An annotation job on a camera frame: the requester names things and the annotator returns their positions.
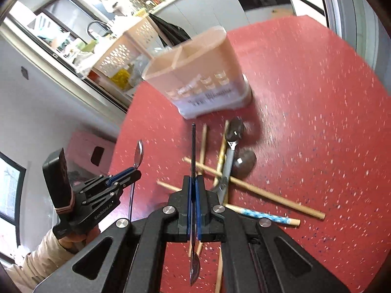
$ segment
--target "red table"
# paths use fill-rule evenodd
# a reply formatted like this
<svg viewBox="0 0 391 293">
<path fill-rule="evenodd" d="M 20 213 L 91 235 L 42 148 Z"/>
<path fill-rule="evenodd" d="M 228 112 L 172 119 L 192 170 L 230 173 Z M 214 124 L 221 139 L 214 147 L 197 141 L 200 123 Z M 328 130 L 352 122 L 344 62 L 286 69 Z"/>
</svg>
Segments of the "red table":
<svg viewBox="0 0 391 293">
<path fill-rule="evenodd" d="M 300 218 L 299 228 L 282 228 L 339 277 L 352 292 L 372 280 L 390 249 L 390 99 L 373 71 L 354 50 L 309 17 L 289 17 L 228 33 L 253 101 L 238 111 L 196 119 L 198 149 L 202 124 L 209 125 L 206 164 L 215 167 L 224 120 L 245 120 L 257 165 L 249 183 L 326 213 L 318 219 L 275 205 L 230 186 L 230 203 Z M 110 173 L 133 164 L 143 139 L 142 178 L 136 185 L 133 219 L 146 217 L 169 192 L 163 180 L 181 186 L 190 166 L 190 126 L 148 83 L 138 89 L 115 147 Z M 206 187 L 212 179 L 206 176 Z M 106 224 L 127 215 L 129 191 Z M 200 279 L 190 288 L 187 244 L 167 247 L 161 291 L 214 292 L 218 243 L 201 254 Z"/>
</svg>

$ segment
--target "beige sleeve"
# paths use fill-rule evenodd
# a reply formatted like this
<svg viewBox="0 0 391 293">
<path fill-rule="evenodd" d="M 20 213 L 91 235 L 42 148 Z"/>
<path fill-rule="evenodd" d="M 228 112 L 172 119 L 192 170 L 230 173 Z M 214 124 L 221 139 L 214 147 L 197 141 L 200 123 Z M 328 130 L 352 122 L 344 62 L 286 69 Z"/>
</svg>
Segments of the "beige sleeve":
<svg viewBox="0 0 391 293">
<path fill-rule="evenodd" d="M 37 250 L 27 254 L 20 266 L 13 264 L 6 271 L 17 286 L 33 290 L 73 256 L 60 245 L 50 230 Z"/>
</svg>

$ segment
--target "pink stool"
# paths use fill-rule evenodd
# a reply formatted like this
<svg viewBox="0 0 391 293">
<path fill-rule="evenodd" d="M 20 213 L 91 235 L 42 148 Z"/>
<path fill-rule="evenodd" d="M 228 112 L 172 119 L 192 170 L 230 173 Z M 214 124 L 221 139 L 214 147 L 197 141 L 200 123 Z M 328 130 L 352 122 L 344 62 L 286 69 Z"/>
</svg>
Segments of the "pink stool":
<svg viewBox="0 0 391 293">
<path fill-rule="evenodd" d="M 114 146 L 114 143 L 91 133 L 75 131 L 69 141 L 65 157 L 95 175 L 107 175 Z"/>
</svg>

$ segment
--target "human hand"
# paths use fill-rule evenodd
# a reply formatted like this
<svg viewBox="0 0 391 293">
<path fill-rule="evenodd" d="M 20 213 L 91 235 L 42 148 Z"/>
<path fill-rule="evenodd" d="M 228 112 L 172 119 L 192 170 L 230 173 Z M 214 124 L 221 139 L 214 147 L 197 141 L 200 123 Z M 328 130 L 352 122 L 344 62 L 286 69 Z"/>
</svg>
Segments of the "human hand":
<svg viewBox="0 0 391 293">
<path fill-rule="evenodd" d="M 58 242 L 64 249 L 72 249 L 73 244 L 75 242 L 82 242 L 83 240 L 86 241 L 86 244 L 89 244 L 91 241 L 93 241 L 98 235 L 100 234 L 100 230 L 98 226 L 95 226 L 92 228 L 87 234 L 85 235 L 77 235 L 74 232 L 71 233 L 69 236 L 66 236 Z"/>
</svg>

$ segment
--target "screw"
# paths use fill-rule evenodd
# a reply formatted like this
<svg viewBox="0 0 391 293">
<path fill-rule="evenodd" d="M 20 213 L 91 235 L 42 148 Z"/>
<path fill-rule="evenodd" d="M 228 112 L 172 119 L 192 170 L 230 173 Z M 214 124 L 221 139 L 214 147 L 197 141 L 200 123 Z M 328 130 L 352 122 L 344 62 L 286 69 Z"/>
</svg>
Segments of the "screw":
<svg viewBox="0 0 391 293">
<path fill-rule="evenodd" d="M 163 208 L 163 213 L 165 214 L 172 214 L 175 211 L 174 206 L 166 206 Z"/>
<path fill-rule="evenodd" d="M 217 214 L 221 214 L 225 211 L 225 207 L 223 205 L 215 205 L 213 206 L 213 211 Z"/>
<path fill-rule="evenodd" d="M 125 218 L 118 219 L 115 223 L 118 228 L 125 228 L 129 224 L 129 220 Z"/>
<path fill-rule="evenodd" d="M 267 228 L 271 226 L 271 220 L 267 218 L 261 218 L 259 219 L 259 224 L 261 225 L 261 227 Z"/>
</svg>

